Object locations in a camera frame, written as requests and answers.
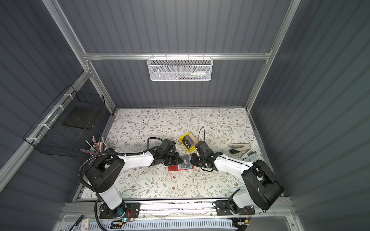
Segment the black VIP credit card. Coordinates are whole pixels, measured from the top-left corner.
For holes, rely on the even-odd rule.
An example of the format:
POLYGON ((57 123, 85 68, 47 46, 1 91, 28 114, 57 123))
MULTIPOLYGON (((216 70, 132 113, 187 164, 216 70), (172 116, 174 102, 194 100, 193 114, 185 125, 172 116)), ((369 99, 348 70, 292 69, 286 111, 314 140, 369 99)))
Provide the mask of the black VIP credit card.
POLYGON ((180 155, 180 158, 182 163, 178 165, 178 170, 188 170, 193 168, 191 164, 191 155, 180 155))

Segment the yellow plastic card tray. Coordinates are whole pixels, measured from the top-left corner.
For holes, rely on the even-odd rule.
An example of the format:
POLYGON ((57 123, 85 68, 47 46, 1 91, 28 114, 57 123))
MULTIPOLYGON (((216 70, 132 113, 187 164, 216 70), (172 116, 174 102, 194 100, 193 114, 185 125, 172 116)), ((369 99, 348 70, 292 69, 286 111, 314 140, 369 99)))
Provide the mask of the yellow plastic card tray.
POLYGON ((198 143, 198 141, 192 133, 189 132, 181 136, 179 140, 187 152, 192 153, 196 150, 195 145, 198 143))

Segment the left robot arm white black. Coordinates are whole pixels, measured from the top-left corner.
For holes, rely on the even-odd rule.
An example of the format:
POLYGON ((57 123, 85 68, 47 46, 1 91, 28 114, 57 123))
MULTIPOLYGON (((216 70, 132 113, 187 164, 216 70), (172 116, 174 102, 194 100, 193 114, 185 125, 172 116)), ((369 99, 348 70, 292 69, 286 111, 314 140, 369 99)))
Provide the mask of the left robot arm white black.
POLYGON ((112 148, 102 153, 82 149, 82 152, 90 153, 92 157, 79 169, 78 178, 81 184, 95 192, 98 199, 110 210, 123 207, 123 199, 114 185, 122 170, 159 164, 172 167, 183 162, 176 152, 174 141, 150 137, 147 142, 152 139, 161 141, 161 144, 152 148, 147 144, 144 151, 137 153, 119 153, 112 148))

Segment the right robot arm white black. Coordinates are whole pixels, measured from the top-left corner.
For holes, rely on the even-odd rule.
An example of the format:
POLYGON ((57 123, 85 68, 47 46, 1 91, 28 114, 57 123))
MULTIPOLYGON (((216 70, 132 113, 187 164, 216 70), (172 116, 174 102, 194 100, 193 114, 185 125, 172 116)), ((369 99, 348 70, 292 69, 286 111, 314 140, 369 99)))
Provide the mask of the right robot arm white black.
POLYGON ((205 141, 195 145, 196 154, 191 164, 204 171, 221 171, 243 180, 245 189, 236 190, 228 199, 228 208, 234 214, 256 205, 263 211, 269 210, 284 192, 283 185, 269 166, 262 160, 255 162, 239 161, 221 152, 213 152, 205 141))

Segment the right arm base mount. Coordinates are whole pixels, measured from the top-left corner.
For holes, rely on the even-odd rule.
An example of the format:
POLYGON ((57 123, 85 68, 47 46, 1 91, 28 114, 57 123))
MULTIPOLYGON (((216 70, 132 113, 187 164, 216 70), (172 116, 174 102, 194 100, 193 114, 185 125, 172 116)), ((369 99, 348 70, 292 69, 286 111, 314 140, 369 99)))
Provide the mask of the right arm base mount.
POLYGON ((228 200, 216 200, 212 205, 216 209, 218 216, 255 215, 255 209, 253 206, 239 208, 234 202, 228 200))

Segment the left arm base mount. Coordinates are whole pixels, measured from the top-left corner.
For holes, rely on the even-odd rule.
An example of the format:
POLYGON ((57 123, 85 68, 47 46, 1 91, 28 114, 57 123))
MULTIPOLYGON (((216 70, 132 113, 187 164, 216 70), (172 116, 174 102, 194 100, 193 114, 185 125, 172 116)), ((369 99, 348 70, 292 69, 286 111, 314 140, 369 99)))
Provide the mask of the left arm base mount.
POLYGON ((99 207, 98 215, 100 219, 138 218, 140 207, 140 203, 122 202, 117 208, 110 209, 106 203, 103 203, 99 207))

